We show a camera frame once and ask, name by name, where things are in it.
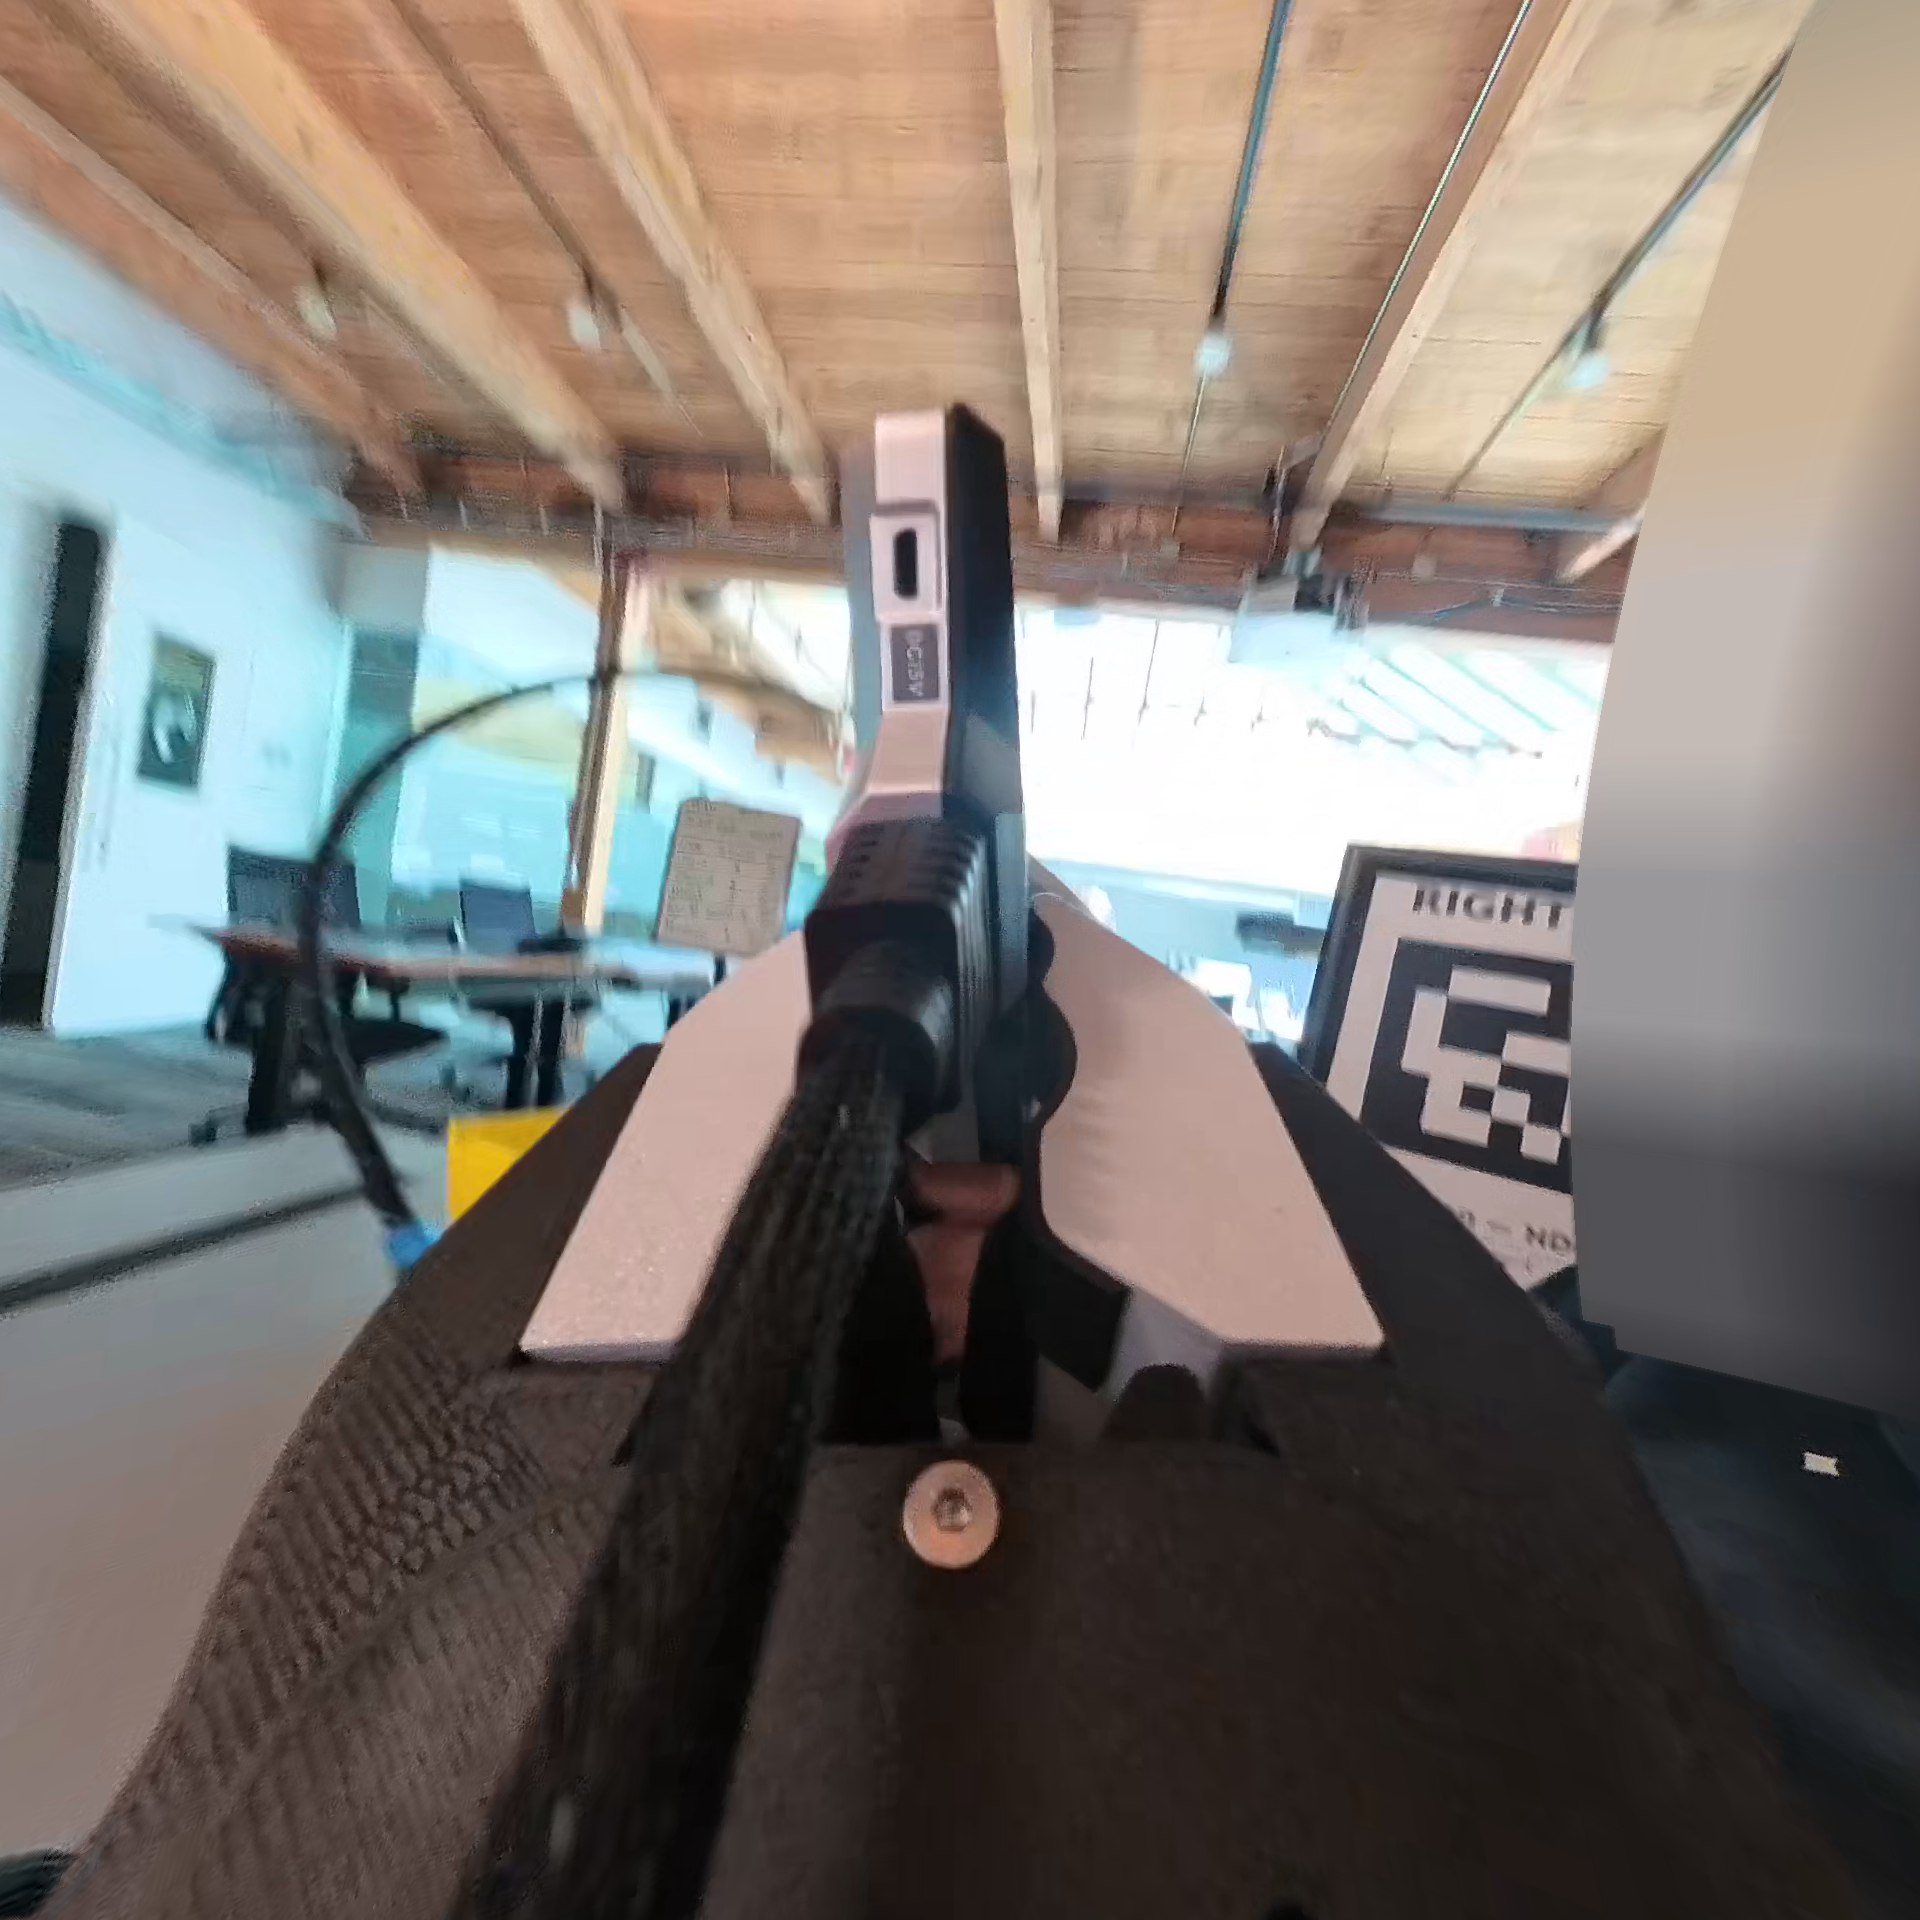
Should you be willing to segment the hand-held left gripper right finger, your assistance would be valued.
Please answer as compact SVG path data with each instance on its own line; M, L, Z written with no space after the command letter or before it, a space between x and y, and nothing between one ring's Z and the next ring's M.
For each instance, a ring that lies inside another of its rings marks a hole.
M1074 900L1039 896L1035 929L1068 1043L1027 1170L1041 1354L1100 1395L1157 1366L1376 1356L1380 1317L1241 1029Z

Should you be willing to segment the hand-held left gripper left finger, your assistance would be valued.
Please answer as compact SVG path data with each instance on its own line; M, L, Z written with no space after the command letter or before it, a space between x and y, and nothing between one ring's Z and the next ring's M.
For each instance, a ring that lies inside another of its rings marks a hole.
M804 935L733 968L663 1039L520 1352L659 1364L686 1332L796 1090Z

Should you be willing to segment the yellow plastic bin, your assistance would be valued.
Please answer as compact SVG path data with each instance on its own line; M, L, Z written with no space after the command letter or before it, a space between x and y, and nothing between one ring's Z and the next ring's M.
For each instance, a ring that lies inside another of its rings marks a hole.
M471 1213L567 1115L565 1107L451 1117L445 1127L445 1215Z

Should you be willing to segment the black braided thick cable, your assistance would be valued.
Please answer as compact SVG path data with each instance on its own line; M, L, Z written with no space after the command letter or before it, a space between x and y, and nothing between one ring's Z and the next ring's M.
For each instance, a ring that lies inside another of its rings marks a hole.
M690 1916L812 1454L941 1434L900 1182L1025 992L1012 494L963 406L876 420L872 447L882 713L804 923L792 1093L447 1916Z

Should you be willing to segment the person's left hand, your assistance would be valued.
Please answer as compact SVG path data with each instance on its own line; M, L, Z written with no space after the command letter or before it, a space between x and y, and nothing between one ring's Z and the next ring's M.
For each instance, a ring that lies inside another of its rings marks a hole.
M939 1372L959 1368L982 1260L1021 1197L1019 1174L998 1164L906 1166L904 1242L919 1276Z

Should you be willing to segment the white printed sign board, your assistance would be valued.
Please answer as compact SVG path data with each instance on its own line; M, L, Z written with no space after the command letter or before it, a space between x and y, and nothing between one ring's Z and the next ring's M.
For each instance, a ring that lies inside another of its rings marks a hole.
M1505 1274L1576 1266L1576 864L1351 845L1296 1058Z

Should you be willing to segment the handwritten white board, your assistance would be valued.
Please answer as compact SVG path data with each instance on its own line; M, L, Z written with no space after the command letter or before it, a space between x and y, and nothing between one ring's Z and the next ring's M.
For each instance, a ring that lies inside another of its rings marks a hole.
M716 800L686 800L671 835L653 939L716 960L749 960L786 933L802 821Z

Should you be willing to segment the black printed shirt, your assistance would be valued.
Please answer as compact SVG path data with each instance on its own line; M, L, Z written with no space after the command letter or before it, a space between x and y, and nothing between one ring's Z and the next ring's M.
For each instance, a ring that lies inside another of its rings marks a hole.
M1917 1916L1917 1428L1652 1358L1605 1395L1862 1912Z

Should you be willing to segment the black door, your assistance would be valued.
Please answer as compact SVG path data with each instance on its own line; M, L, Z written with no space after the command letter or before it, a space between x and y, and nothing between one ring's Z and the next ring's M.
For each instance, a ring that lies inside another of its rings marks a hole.
M5 1025L46 1027L69 813L85 768L85 721L99 653L110 539L93 519L57 521L44 590L30 755L12 829L3 948Z

